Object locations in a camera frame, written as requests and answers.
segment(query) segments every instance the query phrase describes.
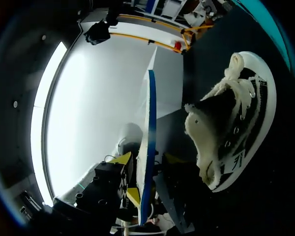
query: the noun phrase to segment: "black wall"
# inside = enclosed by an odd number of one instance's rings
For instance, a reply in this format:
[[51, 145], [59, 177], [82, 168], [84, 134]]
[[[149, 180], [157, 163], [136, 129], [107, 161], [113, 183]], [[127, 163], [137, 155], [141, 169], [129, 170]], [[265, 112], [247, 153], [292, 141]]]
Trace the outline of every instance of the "black wall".
[[30, 124], [41, 76], [59, 42], [72, 45], [80, 33], [77, 20], [89, 9], [89, 0], [27, 2], [1, 30], [0, 174], [6, 187], [33, 173]]

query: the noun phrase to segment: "canvas sneaker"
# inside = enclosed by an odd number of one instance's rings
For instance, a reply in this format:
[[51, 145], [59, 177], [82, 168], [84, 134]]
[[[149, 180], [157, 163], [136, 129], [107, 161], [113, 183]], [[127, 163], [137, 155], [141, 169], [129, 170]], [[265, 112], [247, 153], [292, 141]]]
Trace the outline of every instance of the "canvas sneaker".
[[276, 109], [272, 73], [258, 55], [234, 53], [225, 77], [185, 109], [200, 177], [213, 192], [222, 191], [239, 177], [271, 127]]

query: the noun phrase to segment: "fluorescent light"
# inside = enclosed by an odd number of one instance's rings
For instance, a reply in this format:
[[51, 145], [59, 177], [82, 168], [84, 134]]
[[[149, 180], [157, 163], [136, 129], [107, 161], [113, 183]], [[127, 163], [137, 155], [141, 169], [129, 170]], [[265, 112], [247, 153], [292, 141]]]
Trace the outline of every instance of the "fluorescent light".
[[50, 90], [51, 83], [54, 79], [57, 68], [66, 53], [67, 49], [65, 45], [61, 42], [53, 55], [51, 56], [46, 69], [41, 78], [35, 102], [33, 108], [33, 114], [31, 118], [31, 128], [30, 128], [30, 147], [31, 147], [31, 157], [33, 161], [33, 167], [35, 172], [35, 177], [37, 180], [39, 191], [43, 197], [44, 203], [49, 206], [53, 206], [53, 199], [49, 193], [47, 182], [45, 179], [45, 173], [43, 168], [43, 158], [42, 158], [42, 125], [44, 108], [46, 105], [46, 100], [48, 92]]
[[45, 107], [50, 85], [54, 79], [59, 64], [67, 51], [65, 45], [61, 42], [51, 56], [37, 90], [34, 106]]

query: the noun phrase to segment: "yellow rail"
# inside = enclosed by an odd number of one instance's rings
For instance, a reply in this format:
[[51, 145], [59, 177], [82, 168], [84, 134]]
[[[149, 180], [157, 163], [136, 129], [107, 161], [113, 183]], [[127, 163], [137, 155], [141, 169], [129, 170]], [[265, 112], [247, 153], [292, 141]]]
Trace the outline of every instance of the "yellow rail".
[[[179, 31], [180, 33], [181, 33], [181, 31], [183, 31], [183, 33], [181, 35], [182, 35], [183, 41], [184, 41], [184, 43], [186, 45], [187, 51], [190, 49], [190, 45], [188, 44], [188, 41], [187, 41], [187, 38], [186, 38], [185, 34], [187, 36], [189, 36], [190, 37], [190, 40], [191, 40], [192, 35], [194, 34], [193, 30], [208, 29], [208, 28], [212, 28], [213, 27], [213, 26], [198, 26], [198, 27], [192, 27], [192, 28], [188, 28], [188, 29], [180, 29], [180, 28], [175, 27], [175, 26], [172, 26], [170, 24], [167, 24], [167, 23], [164, 23], [164, 22], [161, 22], [161, 21], [157, 21], [155, 19], [146, 18], [146, 17], [125, 15], [125, 14], [120, 14], [119, 16], [120, 17], [124, 17], [124, 18], [137, 19], [137, 20], [142, 20], [142, 21], [148, 21], [148, 22], [156, 23], [156, 24], [159, 24], [159, 25], [163, 25], [163, 26], [169, 27], [169, 28], [171, 28], [173, 30]], [[132, 36], [132, 35], [128, 35], [128, 34], [122, 34], [122, 33], [111, 33], [111, 34], [113, 34], [113, 35], [119, 35], [119, 36], [126, 36], [126, 37], [131, 37], [131, 38], [136, 38], [136, 39], [141, 39], [141, 40], [149, 41], [149, 39], [142, 38], [142, 37], [137, 37], [137, 36]], [[172, 49], [175, 52], [181, 53], [181, 50], [178, 50], [176, 48], [173, 48], [173, 47], [171, 47], [169, 45], [166, 45], [166, 44], [163, 44], [163, 43], [160, 43], [160, 42], [155, 42], [155, 44], [156, 45], [163, 46], [165, 48]]]
[[142, 41], [146, 41], [148, 43], [154, 43], [156, 45], [159, 45], [159, 46], [162, 46], [164, 48], [168, 48], [168, 49], [171, 49], [177, 53], [181, 53], [181, 50], [178, 50], [177, 48], [174, 48], [172, 46], [169, 46], [169, 45], [166, 45], [164, 43], [161, 43], [161, 42], [157, 42], [155, 40], [151, 40], [151, 39], [148, 39], [148, 38], [143, 38], [143, 37], [138, 37], [138, 36], [133, 36], [133, 35], [129, 35], [129, 34], [124, 34], [124, 33], [110, 33], [110, 35], [115, 35], [115, 36], [122, 36], [122, 37], [128, 37], [128, 38], [135, 38], [135, 39], [139, 39], [139, 40], [142, 40]]
[[[155, 19], [150, 19], [150, 18], [141, 17], [141, 16], [125, 15], [125, 14], [120, 14], [119, 16], [120, 17], [124, 17], [124, 18], [137, 19], [137, 20], [142, 20], [142, 21], [148, 21], [148, 22], [156, 23], [156, 24], [159, 24], [159, 25], [162, 25], [162, 26], [166, 26], [168, 28], [171, 28], [173, 30], [176, 30], [178, 32], [181, 32], [181, 30], [182, 30], [182, 29], [180, 29], [178, 27], [172, 26], [170, 24], [167, 24], [167, 23], [164, 23], [164, 22], [161, 22], [161, 21], [157, 21]], [[192, 35], [190, 32], [186, 32], [186, 34], [188, 36], [191, 36]]]

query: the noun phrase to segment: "black floor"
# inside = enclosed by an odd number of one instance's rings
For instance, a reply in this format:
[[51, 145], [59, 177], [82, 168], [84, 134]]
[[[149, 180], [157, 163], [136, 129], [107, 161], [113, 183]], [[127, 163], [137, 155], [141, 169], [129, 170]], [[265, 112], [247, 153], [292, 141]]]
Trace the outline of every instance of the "black floor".
[[[208, 93], [223, 78], [232, 53], [240, 51], [256, 53], [270, 67], [277, 109], [270, 132], [240, 178], [227, 190], [212, 195], [216, 222], [212, 230], [236, 235], [265, 231], [294, 234], [295, 78], [272, 40], [240, 8], [234, 8], [184, 56], [183, 104], [199, 101]], [[195, 160], [193, 142], [184, 133], [186, 116], [181, 109], [157, 121], [160, 153]]]

